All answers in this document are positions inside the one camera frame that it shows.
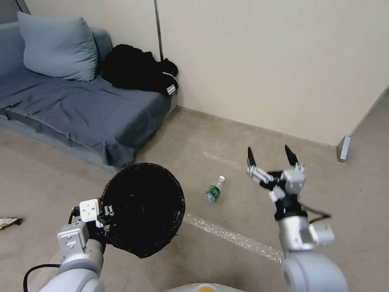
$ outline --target beige carpet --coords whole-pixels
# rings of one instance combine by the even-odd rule
[[[182,185],[187,212],[280,249],[275,208],[247,177],[246,151],[250,145],[260,167],[276,170],[288,166],[288,144],[306,165],[302,201],[333,214],[337,239],[323,252],[343,270],[351,291],[388,291],[388,129],[389,103],[380,101],[353,135],[347,161],[339,163],[333,147],[178,109],[136,161],[168,168]],[[0,127],[0,215],[25,218],[0,231],[0,291],[21,290],[30,267],[58,260],[56,234],[71,207],[100,196],[112,175]],[[204,192],[219,175],[226,176],[225,189],[209,206]],[[53,273],[31,274],[32,285]],[[113,292],[162,291],[197,281],[283,290],[278,263],[186,223],[147,259],[108,247],[102,280]]]

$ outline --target black jacket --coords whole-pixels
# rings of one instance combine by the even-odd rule
[[[177,74],[177,66],[168,59],[157,62],[151,52],[122,44],[106,56],[102,77],[115,87],[171,95],[178,89]]]

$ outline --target gray couch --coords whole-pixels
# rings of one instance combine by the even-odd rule
[[[112,50],[105,30],[92,29],[99,66]],[[177,96],[43,76],[23,65],[17,23],[0,25],[0,125],[109,170],[136,151],[177,106]]]

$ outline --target white stripe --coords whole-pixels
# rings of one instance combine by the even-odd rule
[[[220,157],[217,157],[217,156],[213,156],[213,155],[210,155],[209,153],[207,152],[203,152],[203,155],[207,158],[213,158],[213,159],[217,159],[219,160],[220,162],[223,162],[224,164],[227,164],[235,169],[238,169],[238,170],[246,170],[246,166],[242,165],[242,164],[239,164],[238,162],[235,162],[235,161],[231,161],[231,160],[226,160],[226,159],[223,159],[223,158],[220,158]]]
[[[200,217],[196,217],[192,214],[186,213],[184,216],[184,222],[196,226],[197,228],[200,228],[205,232],[216,235],[217,237],[223,238],[244,249],[255,252],[277,263],[282,262],[283,253],[281,251],[278,251],[265,244],[259,243],[253,239],[244,237],[243,235],[230,231],[222,226],[207,222]]]
[[[177,80],[173,75],[171,75],[171,74],[169,74],[169,73],[167,73],[167,72],[162,72],[162,74],[166,74],[166,75],[169,75],[169,76],[173,77],[174,80],[175,80],[175,81],[177,82],[177,84],[178,84],[178,80]]]

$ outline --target green bottle label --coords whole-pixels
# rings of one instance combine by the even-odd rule
[[[211,194],[216,200],[219,197],[220,191],[216,186],[210,186],[207,193]]]

